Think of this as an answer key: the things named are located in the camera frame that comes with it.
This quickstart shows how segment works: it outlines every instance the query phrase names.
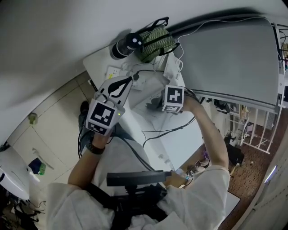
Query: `white desk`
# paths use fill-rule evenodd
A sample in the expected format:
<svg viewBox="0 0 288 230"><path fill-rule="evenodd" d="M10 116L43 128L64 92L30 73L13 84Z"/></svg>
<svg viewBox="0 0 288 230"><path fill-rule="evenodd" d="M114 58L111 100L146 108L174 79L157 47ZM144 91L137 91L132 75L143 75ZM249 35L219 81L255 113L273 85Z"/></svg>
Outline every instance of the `white desk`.
<svg viewBox="0 0 288 230"><path fill-rule="evenodd" d="M106 72L108 66L114 66L123 70L130 70L136 72L141 69L152 70L152 64L140 64L139 60L132 54L122 60L114 60L110 56L111 46L101 49L90 56L86 57L83 64L93 80L95 86L100 88L106 79ZM166 60L164 57L158 57L156 62L163 63L162 65L154 65L156 70L164 70ZM139 114L133 112L133 108L137 103L146 99L148 96L158 92L164 88L168 81L163 77L162 73L142 72L141 75L146 77L146 85L143 91L131 90L128 99L124 105L125 114L120 119L121 126L140 144L143 144L145 137L141 130L153 130L150 122ZM163 113L159 122L166 120L164 129L176 128L185 124L192 118L191 114L179 114L170 118L171 114ZM145 133L146 137L154 137L158 133ZM173 133L162 138L150 140L145 144L145 151L150 160L151 166L155 169L170 170L171 168L164 163L165 160L170 159L174 167L177 169L184 163L202 144L202 136L197 122L187 126L182 130L178 130L177 134Z"/></svg>

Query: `black backpack strap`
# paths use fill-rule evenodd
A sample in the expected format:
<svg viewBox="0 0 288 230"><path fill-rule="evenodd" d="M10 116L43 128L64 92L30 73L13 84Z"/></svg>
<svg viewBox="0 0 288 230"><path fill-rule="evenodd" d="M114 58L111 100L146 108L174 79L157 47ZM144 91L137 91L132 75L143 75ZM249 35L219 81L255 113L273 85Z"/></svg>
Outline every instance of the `black backpack strap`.
<svg viewBox="0 0 288 230"><path fill-rule="evenodd" d="M85 190L89 192L91 196L93 196L100 204L102 204L104 208L109 208L113 210L117 209L117 203L115 199L113 199L96 185L89 184Z"/></svg>

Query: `power outlet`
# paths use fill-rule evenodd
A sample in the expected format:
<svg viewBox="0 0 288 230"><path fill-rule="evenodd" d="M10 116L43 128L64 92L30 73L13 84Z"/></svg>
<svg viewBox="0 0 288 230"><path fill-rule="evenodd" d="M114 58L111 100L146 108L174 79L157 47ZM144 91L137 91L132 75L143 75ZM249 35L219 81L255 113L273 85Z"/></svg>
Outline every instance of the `power outlet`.
<svg viewBox="0 0 288 230"><path fill-rule="evenodd" d="M120 70L117 67L109 66L106 73L106 79L120 76Z"/></svg>

